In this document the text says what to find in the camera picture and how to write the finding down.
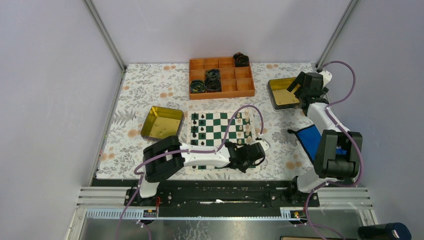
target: green square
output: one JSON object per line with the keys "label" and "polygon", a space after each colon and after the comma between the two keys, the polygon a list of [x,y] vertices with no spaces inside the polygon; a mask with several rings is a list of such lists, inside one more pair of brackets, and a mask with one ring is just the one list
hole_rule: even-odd
{"label": "green square", "polygon": [[206,146],[213,146],[214,140],[213,139],[206,139]]}
{"label": "green square", "polygon": [[213,139],[221,139],[221,132],[214,132]]}

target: cable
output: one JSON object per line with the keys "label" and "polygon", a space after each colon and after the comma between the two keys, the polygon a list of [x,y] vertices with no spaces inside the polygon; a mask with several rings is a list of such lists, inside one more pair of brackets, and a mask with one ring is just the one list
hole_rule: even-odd
{"label": "cable", "polygon": [[350,91],[349,91],[349,93],[344,97],[344,98],[342,98],[341,100],[338,100],[338,101],[335,101],[335,102],[332,102],[332,103],[330,103],[330,104],[328,104],[327,105],[327,107],[325,108],[325,113],[327,114],[327,116],[331,119],[331,121],[334,123],[334,124],[336,124],[336,126],[337,126],[337,128],[338,129],[340,129],[345,135],[346,135],[346,137],[349,139],[349,141],[352,143],[352,145],[353,145],[353,147],[355,148],[355,151],[357,152],[357,154],[358,154],[358,157],[359,157],[359,175],[358,175],[358,178],[356,179],[356,181],[354,182],[354,183],[352,183],[352,184],[342,184],[342,183],[338,183],[338,182],[334,182],[334,181],[326,181],[326,182],[323,182],[323,183],[321,183],[320,185],[318,185],[318,186],[316,186],[315,188],[313,188],[311,191],[310,191],[310,193],[309,193],[309,195],[307,196],[307,198],[306,198],[306,202],[305,202],[305,213],[306,213],[306,218],[307,218],[307,220],[308,220],[308,222],[309,222],[309,224],[310,224],[310,226],[312,227],[312,229],[316,232],[316,234],[318,234],[320,237],[321,237],[321,239],[323,239],[323,240],[328,240],[327,238],[325,238],[316,228],[315,228],[315,226],[317,226],[317,227],[323,227],[323,228],[327,228],[327,229],[329,229],[329,230],[331,230],[331,231],[333,231],[333,232],[335,232],[336,234],[338,234],[341,238],[343,238],[343,240],[346,240],[346,238],[344,237],[344,236],[342,236],[340,233],[338,233],[336,230],[334,230],[334,229],[332,229],[332,228],[330,228],[330,227],[328,227],[328,226],[324,226],[324,225],[318,225],[318,224],[315,224],[315,223],[312,223],[311,222],[311,218],[309,217],[309,211],[308,211],[308,204],[309,204],[309,200],[311,199],[311,196],[312,196],[312,194],[316,191],[316,190],[318,190],[318,189],[320,189],[320,188],[322,188],[322,187],[324,187],[325,185],[328,185],[328,184],[333,184],[333,185],[336,185],[336,186],[339,186],[339,187],[345,187],[345,188],[351,188],[351,187],[355,187],[356,185],[358,185],[358,183],[360,182],[360,180],[362,179],[362,175],[363,175],[363,168],[364,168],[364,159],[363,159],[363,157],[362,157],[362,154],[361,154],[361,151],[360,151],[360,149],[359,149],[359,147],[358,147],[358,145],[357,145],[357,143],[355,142],[355,140],[349,135],[349,133],[341,126],[341,124],[340,124],[340,122],[338,122],[331,114],[330,114],[330,111],[329,111],[329,107],[331,107],[331,106],[333,106],[333,105],[336,105],[336,104],[339,104],[339,103],[341,103],[341,102],[343,102],[343,101],[345,101],[346,99],[348,99],[348,97],[350,97],[351,96],[351,94],[352,94],[352,92],[354,91],[354,88],[355,88],[355,85],[356,85],[356,75],[355,75],[355,71],[353,70],[353,68],[351,67],[351,66],[349,66],[347,63],[345,63],[345,62],[343,62],[343,61],[330,61],[330,62],[327,62],[327,63],[325,63],[324,65],[322,65],[322,68],[323,67],[325,67],[325,66],[327,66],[327,65],[330,65],[330,64],[334,64],[334,63],[336,63],[336,64],[342,64],[342,65],[345,65],[346,67],[348,67],[349,68],[349,70],[352,72],[352,76],[353,76],[353,83],[352,83],[352,87],[351,87],[351,89],[350,89]]}
{"label": "cable", "polygon": [[[294,225],[294,227],[306,227],[306,226],[311,226],[312,227],[312,224],[309,223],[309,222],[307,222],[307,223],[304,223],[304,224],[295,224]],[[330,230],[330,231],[334,232],[335,234],[339,235],[342,239],[345,239],[340,232],[338,232],[336,229],[334,229],[332,227],[321,225],[321,224],[317,224],[317,223],[313,223],[313,226],[314,227],[319,227],[319,228]]]}
{"label": "cable", "polygon": [[[122,213],[119,216],[119,220],[118,220],[118,225],[116,226],[116,231],[115,231],[115,239],[118,240],[118,232],[119,232],[119,227],[121,225],[122,222],[122,218],[124,217],[125,211],[127,211],[128,207],[130,206],[130,204],[133,202],[134,198],[137,196],[137,193],[139,193],[140,190],[140,186],[142,184],[143,181],[143,175],[141,175],[140,180],[138,180],[138,187],[137,190],[135,190],[134,194],[132,195],[132,197],[128,200],[128,204],[124,207]],[[149,227],[143,223],[143,225],[146,227],[147,231],[148,231],[148,240],[152,240],[152,233],[150,232]]]}
{"label": "cable", "polygon": [[[250,105],[250,104],[247,104],[247,105],[244,105],[244,106],[240,107],[239,109],[237,109],[234,112],[234,114],[231,116],[231,118],[228,121],[228,125],[226,126],[225,134],[224,134],[224,137],[222,138],[221,145],[219,145],[216,150],[192,150],[191,152],[192,153],[196,153],[196,154],[213,154],[213,153],[221,150],[223,148],[223,146],[225,145],[225,142],[226,142],[226,139],[227,139],[227,135],[228,135],[228,132],[229,132],[229,129],[230,129],[230,126],[231,126],[231,122],[236,117],[236,115],[242,109],[245,109],[245,108],[254,108],[257,111],[257,113],[259,114],[260,122],[261,122],[261,128],[260,128],[259,135],[262,135],[262,133],[264,132],[264,118],[262,117],[262,113],[261,113],[261,111],[257,107],[255,107],[253,105]],[[149,163],[151,163],[151,162],[153,162],[155,160],[158,160],[160,158],[163,158],[165,156],[173,155],[173,154],[180,154],[180,153],[188,153],[188,152],[189,152],[188,149],[185,149],[185,150],[174,150],[174,151],[164,152],[164,153],[159,154],[159,155],[156,155],[156,156],[154,156],[154,157],[152,157],[152,158],[150,158],[150,159],[148,159],[146,161],[143,161],[142,163],[140,163],[140,165],[138,165],[137,167],[135,167],[134,174],[135,175],[141,175],[140,176],[140,180],[138,181],[137,190],[134,192],[134,194],[132,195],[132,197],[129,199],[127,205],[125,206],[125,208],[123,209],[123,211],[122,211],[122,213],[121,213],[121,215],[119,217],[118,225],[117,225],[116,231],[115,231],[115,240],[118,240],[118,231],[119,231],[119,227],[120,227],[120,224],[121,224],[121,221],[122,221],[122,217],[124,216],[124,213],[127,210],[127,208],[133,202],[133,200],[136,197],[137,193],[140,191],[140,187],[142,185],[142,181],[143,181],[143,177],[144,177],[144,172],[138,171],[138,170],[141,169],[143,166],[145,166],[145,165],[147,165],[147,164],[149,164]],[[149,230],[149,228],[147,228],[147,229],[149,231],[149,240],[151,240],[150,230]]]}
{"label": "cable", "polygon": [[265,161],[265,157],[263,157],[263,158],[262,158],[262,160],[261,160],[260,162],[252,164],[252,166],[259,166],[259,165],[261,165],[261,163],[263,163],[264,161]]}

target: orange sorting tray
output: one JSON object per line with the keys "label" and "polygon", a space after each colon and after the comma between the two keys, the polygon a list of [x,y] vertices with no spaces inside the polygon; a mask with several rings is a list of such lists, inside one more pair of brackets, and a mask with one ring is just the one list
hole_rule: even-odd
{"label": "orange sorting tray", "polygon": [[[219,69],[222,91],[191,93],[190,83],[193,80],[205,81],[205,71],[209,69]],[[250,64],[245,67],[235,67],[232,56],[190,59],[188,96],[191,100],[253,97],[254,95],[255,85]]]}

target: metal frame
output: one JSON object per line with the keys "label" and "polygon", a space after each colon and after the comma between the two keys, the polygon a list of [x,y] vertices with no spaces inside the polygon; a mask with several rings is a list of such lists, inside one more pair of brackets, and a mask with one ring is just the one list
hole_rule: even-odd
{"label": "metal frame", "polygon": [[[125,71],[127,66],[122,59],[118,49],[112,41],[99,13],[92,0],[82,0],[87,7],[88,12],[93,18],[104,42],[109,48],[116,63],[122,70],[121,78],[117,84],[113,103],[110,107],[107,122],[103,131],[105,136],[112,124],[112,117],[118,103],[119,94],[122,89],[122,82],[124,80]],[[343,30],[346,22],[352,15],[355,7],[360,0],[351,0],[343,13],[337,27],[335,28],[330,40],[328,41],[320,58],[313,67],[319,69],[320,66],[326,61],[332,47],[334,46],[338,36]],[[104,148],[105,139],[103,138],[97,151],[95,163],[90,175],[89,186],[82,187],[80,190],[79,198],[75,209],[74,216],[69,226],[65,239],[79,240],[83,232],[84,222],[87,218],[103,218],[103,219],[116,219],[124,209],[124,199],[126,192],[129,189],[128,184],[133,180],[105,180],[104,182],[97,182],[97,185],[91,186],[93,179],[96,177],[96,172],[99,164],[99,154]],[[365,187],[343,188],[343,187],[325,187],[317,191],[320,207],[310,207],[311,210],[352,210],[355,209],[362,219],[364,226],[378,224],[377,218],[370,200],[368,191]],[[152,207],[129,207],[128,214],[125,215],[126,219],[140,219],[140,214],[144,210],[153,209]],[[158,217],[158,220],[256,220],[256,221],[288,221],[290,214],[288,211],[302,210],[302,207],[280,207],[281,217]]]}
{"label": "metal frame", "polygon": [[346,10],[344,11],[340,21],[338,22],[334,32],[332,33],[330,40],[325,46],[324,51],[322,52],[321,56],[318,58],[318,61],[316,62],[315,67],[317,70],[319,70],[321,66],[326,62],[327,57],[330,54],[330,51],[332,50],[335,42],[337,41],[337,38],[339,37],[340,33],[342,32],[343,28],[345,27],[347,21],[351,17],[353,11],[355,10],[359,2],[360,0],[350,0],[349,4],[346,7]]}
{"label": "metal frame", "polygon": [[[123,202],[128,187],[82,187],[77,201],[72,223],[69,226],[67,240],[79,240],[83,232],[84,222],[88,218],[118,219],[124,210]],[[364,226],[378,224],[365,187],[324,187],[319,189],[320,207],[310,210],[356,210]],[[144,210],[154,207],[129,207],[125,219],[151,220],[141,217]],[[302,211],[302,207],[280,207],[280,217],[158,217],[157,220],[227,220],[227,221],[293,221],[289,211]]]}
{"label": "metal frame", "polygon": [[98,28],[98,31],[100,32],[101,36],[104,39],[104,42],[106,43],[107,47],[110,50],[110,53],[112,54],[113,58],[115,59],[116,63],[120,67],[122,71],[124,71],[127,66],[125,65],[124,60],[121,57],[121,54],[119,53],[117,47],[115,46],[114,42],[112,41],[111,36],[108,33],[108,30],[105,27],[105,24],[102,21],[102,18],[100,18],[99,13],[97,12],[96,6],[94,5],[92,0],[82,0],[87,7],[88,12],[90,13],[91,17],[93,18],[93,21],[95,25]]}

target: robotic arm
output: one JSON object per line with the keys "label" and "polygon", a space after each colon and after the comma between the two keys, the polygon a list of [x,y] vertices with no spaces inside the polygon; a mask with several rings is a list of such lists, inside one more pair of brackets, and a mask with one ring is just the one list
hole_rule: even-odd
{"label": "robotic arm", "polygon": [[[293,179],[293,195],[304,195],[325,181],[336,181],[354,178],[359,171],[360,160],[358,153],[348,137],[338,128],[340,125],[356,142],[359,149],[362,146],[362,135],[350,131],[343,126],[328,108],[329,102],[322,96],[328,92],[325,87],[331,80],[328,71],[321,73],[301,72],[287,91],[295,90],[294,95],[299,99],[299,107],[305,116],[313,121],[321,140],[318,145],[313,169]],[[325,111],[337,122],[335,124]]]}
{"label": "robotic arm", "polygon": [[238,145],[226,142],[218,150],[216,146],[195,146],[180,143],[177,136],[169,136],[144,149],[143,161],[154,156],[181,150],[145,165],[144,180],[141,182],[142,198],[156,194],[160,181],[165,181],[183,167],[208,165],[217,168],[238,169],[243,173],[257,160],[265,158],[265,151],[270,146],[265,140],[257,138],[253,144]]}

